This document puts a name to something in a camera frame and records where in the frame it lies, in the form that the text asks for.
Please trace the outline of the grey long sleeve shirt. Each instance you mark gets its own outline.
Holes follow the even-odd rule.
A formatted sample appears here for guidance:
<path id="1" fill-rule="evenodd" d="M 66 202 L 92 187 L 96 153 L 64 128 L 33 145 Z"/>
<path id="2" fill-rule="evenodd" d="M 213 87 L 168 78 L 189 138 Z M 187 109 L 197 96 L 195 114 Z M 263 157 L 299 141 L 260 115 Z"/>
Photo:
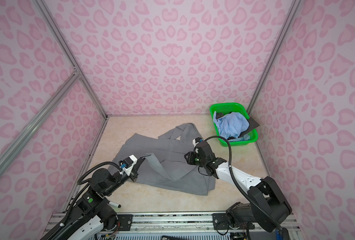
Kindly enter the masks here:
<path id="1" fill-rule="evenodd" d="M 137 183 L 152 187 L 206 196 L 215 188 L 215 178 L 199 173 L 184 155 L 193 151 L 193 140 L 201 134 L 192 123 L 182 124 L 158 138 L 134 134 L 121 147 L 114 163 L 134 155 L 145 158 L 138 172 Z"/>

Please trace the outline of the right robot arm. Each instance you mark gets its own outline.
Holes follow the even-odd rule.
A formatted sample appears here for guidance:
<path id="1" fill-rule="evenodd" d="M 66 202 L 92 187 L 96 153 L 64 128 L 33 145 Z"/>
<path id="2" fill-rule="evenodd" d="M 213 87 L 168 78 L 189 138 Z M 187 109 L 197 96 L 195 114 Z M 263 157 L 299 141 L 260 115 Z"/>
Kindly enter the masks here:
<path id="1" fill-rule="evenodd" d="M 216 157 L 208 140 L 193 140 L 193 151 L 185 154 L 189 165 L 203 168 L 206 174 L 233 184 L 248 200 L 247 204 L 235 203 L 225 211 L 219 226 L 249 231 L 253 223 L 271 233 L 277 231 L 283 240 L 289 239 L 288 229 L 281 224 L 292 213 L 292 208 L 276 181 L 271 177 L 258 178 L 232 165 L 232 158 Z"/>

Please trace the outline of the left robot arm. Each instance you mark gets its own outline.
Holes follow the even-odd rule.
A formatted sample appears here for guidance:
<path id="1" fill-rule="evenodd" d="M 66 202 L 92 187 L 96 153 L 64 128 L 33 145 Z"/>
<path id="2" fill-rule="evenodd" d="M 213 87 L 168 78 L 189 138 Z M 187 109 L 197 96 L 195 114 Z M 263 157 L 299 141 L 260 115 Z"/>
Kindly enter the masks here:
<path id="1" fill-rule="evenodd" d="M 126 181 L 135 182 L 144 160 L 145 157 L 137 159 L 131 155 L 118 164 L 103 162 L 84 173 L 77 181 L 77 185 L 83 185 L 83 188 L 76 194 L 63 219 L 42 239 L 88 240 L 91 237 L 97 239 L 103 230 L 119 231 L 122 223 L 114 208 L 120 205 L 107 197 Z"/>

